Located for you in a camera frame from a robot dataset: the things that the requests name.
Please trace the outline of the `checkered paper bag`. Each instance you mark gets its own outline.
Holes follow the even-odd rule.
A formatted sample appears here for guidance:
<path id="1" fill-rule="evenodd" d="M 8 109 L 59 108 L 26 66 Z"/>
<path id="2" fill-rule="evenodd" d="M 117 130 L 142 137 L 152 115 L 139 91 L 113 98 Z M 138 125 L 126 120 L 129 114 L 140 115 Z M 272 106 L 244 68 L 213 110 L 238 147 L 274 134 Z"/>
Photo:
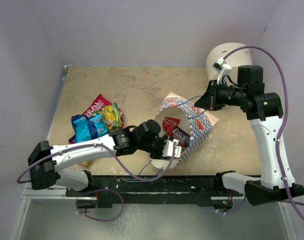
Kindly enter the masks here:
<path id="1" fill-rule="evenodd" d="M 186 148 L 182 147 L 181 158 L 174 158 L 171 164 L 169 164 L 171 157 L 163 157 L 162 159 L 151 158 L 152 166 L 162 171 L 175 168 L 196 152 L 209 137 L 211 129 L 219 121 L 217 117 L 208 111 L 194 107 L 191 99 L 187 100 L 172 92 L 161 102 L 154 120 L 161 128 L 160 136 L 173 140 L 175 138 L 172 135 L 166 135 L 163 130 L 162 122 L 164 117 L 179 119 L 180 123 L 178 127 L 190 135 L 191 143 Z"/>

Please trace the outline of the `purple Skittles packet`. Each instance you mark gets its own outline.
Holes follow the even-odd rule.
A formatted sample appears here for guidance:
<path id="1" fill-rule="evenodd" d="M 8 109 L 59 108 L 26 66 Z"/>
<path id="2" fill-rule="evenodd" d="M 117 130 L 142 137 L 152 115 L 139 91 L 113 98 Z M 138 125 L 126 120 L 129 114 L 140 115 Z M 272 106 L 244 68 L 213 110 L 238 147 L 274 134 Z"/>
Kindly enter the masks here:
<path id="1" fill-rule="evenodd" d="M 174 127 L 172 130 L 172 137 L 178 139 L 180 141 L 180 146 L 183 148 L 187 148 L 191 143 L 190 135 L 178 126 Z"/>

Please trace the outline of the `green Fox's candy bag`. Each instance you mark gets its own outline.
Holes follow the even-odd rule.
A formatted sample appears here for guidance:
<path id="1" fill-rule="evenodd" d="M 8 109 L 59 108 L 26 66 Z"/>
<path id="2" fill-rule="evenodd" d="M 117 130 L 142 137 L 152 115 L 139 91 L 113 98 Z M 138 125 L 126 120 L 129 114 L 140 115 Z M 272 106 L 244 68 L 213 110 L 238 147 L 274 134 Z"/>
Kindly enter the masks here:
<path id="1" fill-rule="evenodd" d="M 122 114 L 117 103 L 105 106 L 98 112 L 102 116 L 102 119 L 109 131 L 122 127 Z"/>

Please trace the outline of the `orange snack bag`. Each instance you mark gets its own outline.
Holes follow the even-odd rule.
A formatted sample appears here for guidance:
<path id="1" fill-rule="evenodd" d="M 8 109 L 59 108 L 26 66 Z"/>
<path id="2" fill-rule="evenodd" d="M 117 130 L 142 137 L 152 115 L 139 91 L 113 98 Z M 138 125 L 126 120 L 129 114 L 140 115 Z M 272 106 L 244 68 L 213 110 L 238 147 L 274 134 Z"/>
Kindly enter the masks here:
<path id="1" fill-rule="evenodd" d="M 89 160 L 89 161 L 85 161 L 82 163 L 79 163 L 80 166 L 83 166 L 84 168 L 89 168 L 92 165 L 93 161 Z"/>

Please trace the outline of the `red Real crisps bag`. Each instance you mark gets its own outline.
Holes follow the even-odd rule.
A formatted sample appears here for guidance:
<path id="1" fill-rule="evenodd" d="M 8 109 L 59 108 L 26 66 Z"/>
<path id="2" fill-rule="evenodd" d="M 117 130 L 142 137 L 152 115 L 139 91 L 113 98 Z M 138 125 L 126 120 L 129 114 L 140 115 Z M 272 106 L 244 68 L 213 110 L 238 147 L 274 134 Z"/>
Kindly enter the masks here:
<path id="1" fill-rule="evenodd" d="M 112 103 L 108 101 L 101 93 L 96 97 L 96 99 L 92 102 L 92 104 L 87 108 L 87 110 L 83 113 L 88 117 L 91 117 L 92 113 L 98 111 L 106 106 L 111 105 Z"/>

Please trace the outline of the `teal snack packet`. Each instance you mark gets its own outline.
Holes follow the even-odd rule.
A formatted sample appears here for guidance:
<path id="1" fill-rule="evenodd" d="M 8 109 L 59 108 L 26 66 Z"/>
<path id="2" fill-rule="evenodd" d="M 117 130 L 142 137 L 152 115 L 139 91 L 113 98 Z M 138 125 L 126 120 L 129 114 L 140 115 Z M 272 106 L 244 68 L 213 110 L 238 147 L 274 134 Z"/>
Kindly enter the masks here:
<path id="1" fill-rule="evenodd" d="M 101 114 L 91 117 L 78 114 L 71 117 L 71 123 L 76 143 L 94 140 L 109 133 Z"/>

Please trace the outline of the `purple chocolate bar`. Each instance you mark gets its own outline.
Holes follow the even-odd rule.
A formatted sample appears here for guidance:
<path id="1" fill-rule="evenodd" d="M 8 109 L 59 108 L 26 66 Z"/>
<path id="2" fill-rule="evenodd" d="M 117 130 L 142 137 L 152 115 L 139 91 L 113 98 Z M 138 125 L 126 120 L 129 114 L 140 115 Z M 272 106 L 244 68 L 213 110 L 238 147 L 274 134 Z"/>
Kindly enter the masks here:
<path id="1" fill-rule="evenodd" d="M 68 139 L 68 144 L 75 144 L 76 143 L 76 136 L 73 135 L 71 138 Z"/>

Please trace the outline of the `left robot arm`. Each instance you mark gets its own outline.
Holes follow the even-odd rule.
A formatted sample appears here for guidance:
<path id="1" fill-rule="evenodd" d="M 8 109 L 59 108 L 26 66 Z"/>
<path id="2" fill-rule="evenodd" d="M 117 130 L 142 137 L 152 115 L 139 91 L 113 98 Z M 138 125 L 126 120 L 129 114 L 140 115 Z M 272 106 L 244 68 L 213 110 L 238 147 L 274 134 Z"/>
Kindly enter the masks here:
<path id="1" fill-rule="evenodd" d="M 93 194 L 91 174 L 76 172 L 70 166 L 95 159 L 114 158 L 145 151 L 152 158 L 172 156 L 173 143 L 160 137 L 160 126 L 154 120 L 143 122 L 134 129 L 121 128 L 93 140 L 77 144 L 51 146 L 39 142 L 28 157 L 28 170 L 33 190 L 61 185 L 79 191 L 83 196 Z"/>

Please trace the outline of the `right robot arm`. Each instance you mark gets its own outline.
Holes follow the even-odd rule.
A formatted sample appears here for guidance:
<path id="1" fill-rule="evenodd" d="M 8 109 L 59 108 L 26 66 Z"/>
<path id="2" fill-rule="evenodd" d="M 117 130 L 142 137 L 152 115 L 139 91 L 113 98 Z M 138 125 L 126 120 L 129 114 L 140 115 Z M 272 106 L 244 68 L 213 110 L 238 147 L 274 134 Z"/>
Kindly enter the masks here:
<path id="1" fill-rule="evenodd" d="M 282 102 L 278 94 L 265 93 L 263 68 L 258 65 L 238 67 L 237 83 L 228 86 L 232 68 L 226 63 L 215 63 L 219 73 L 211 80 L 206 92 L 195 107 L 218 111 L 225 106 L 237 106 L 246 114 L 254 131 L 261 163 L 261 176 L 250 177 L 233 170 L 216 174 L 214 190 L 225 196 L 231 190 L 244 194 L 253 206 L 280 202 L 289 197 L 304 195 L 304 187 L 296 183 L 287 159 L 285 146 L 278 133 L 283 123 Z"/>

